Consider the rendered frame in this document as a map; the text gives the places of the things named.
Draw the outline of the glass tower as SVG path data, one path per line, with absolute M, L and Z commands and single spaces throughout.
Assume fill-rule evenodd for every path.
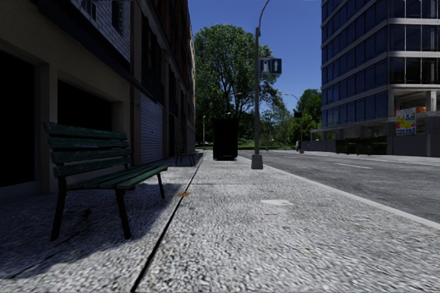
M 440 0 L 321 0 L 321 126 L 306 151 L 387 137 L 440 157 Z

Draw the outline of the dark box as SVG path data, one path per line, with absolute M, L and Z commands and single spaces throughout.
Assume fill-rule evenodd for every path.
M 213 159 L 234 160 L 238 156 L 238 119 L 213 120 Z

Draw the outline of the dark green hedge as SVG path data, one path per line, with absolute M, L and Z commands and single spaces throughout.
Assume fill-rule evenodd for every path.
M 335 152 L 357 155 L 385 155 L 387 154 L 387 137 L 337 140 L 335 142 Z

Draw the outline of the red brick building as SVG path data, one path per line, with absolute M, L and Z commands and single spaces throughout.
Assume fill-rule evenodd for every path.
M 195 61 L 188 0 L 131 0 L 134 165 L 195 149 Z

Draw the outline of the trees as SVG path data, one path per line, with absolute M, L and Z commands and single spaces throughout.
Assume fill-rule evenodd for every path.
M 196 65 L 196 136 L 202 145 L 213 141 L 215 118 L 238 119 L 238 143 L 254 140 L 254 55 L 255 40 L 250 32 L 231 24 L 214 24 L 194 36 Z M 321 92 L 307 89 L 296 103 L 295 118 L 286 108 L 284 94 L 276 87 L 276 75 L 259 78 L 260 146 L 294 147 L 297 140 L 310 140 L 310 132 L 321 126 Z

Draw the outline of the green bench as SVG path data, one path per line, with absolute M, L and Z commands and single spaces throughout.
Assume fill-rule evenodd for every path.
M 58 197 L 51 240 L 60 236 L 65 200 L 71 190 L 114 190 L 125 239 L 131 237 L 125 206 L 125 192 L 153 177 L 164 194 L 161 173 L 166 166 L 133 166 L 126 134 L 44 122 L 44 131 L 55 165 Z
M 196 153 L 192 151 L 186 151 L 181 142 L 175 142 L 175 166 L 177 166 L 178 163 L 181 164 L 184 157 L 187 157 L 190 166 L 193 166 L 195 164 L 195 156 Z

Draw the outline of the pale concrete building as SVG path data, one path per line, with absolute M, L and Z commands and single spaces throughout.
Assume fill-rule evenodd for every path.
M 44 123 L 131 131 L 130 6 L 0 0 L 0 208 L 57 190 Z

